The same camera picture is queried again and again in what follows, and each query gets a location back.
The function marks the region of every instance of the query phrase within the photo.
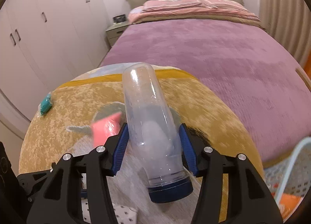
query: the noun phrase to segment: pink pillow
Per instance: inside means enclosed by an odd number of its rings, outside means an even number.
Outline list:
[[[202,6],[199,0],[148,0],[144,4],[143,12],[179,9]]]
[[[93,132],[93,147],[104,145],[108,137],[119,133],[121,114],[122,112],[117,112],[98,120],[91,125]]]
[[[207,7],[228,8],[248,12],[245,7],[233,0],[200,0],[200,2]]]

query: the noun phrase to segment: purple blanket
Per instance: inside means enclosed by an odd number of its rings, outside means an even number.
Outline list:
[[[182,19],[130,26],[102,65],[147,62],[196,76],[239,117],[263,161],[311,134],[311,93],[295,59],[258,27]]]

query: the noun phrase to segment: pink packet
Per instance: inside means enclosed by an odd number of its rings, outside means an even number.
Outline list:
[[[122,112],[112,114],[106,118],[94,122],[91,125],[94,148],[104,145],[108,137],[119,133],[121,114]]]

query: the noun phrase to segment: beige curtain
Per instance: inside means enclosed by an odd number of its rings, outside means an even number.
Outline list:
[[[260,0],[266,32],[304,67],[311,50],[311,12],[304,0]]]

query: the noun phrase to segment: plastic bottle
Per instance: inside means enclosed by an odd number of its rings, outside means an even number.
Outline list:
[[[193,188],[183,169],[181,142],[170,109],[147,63],[127,68],[123,75],[126,118],[133,152],[141,160],[155,203],[179,200]]]

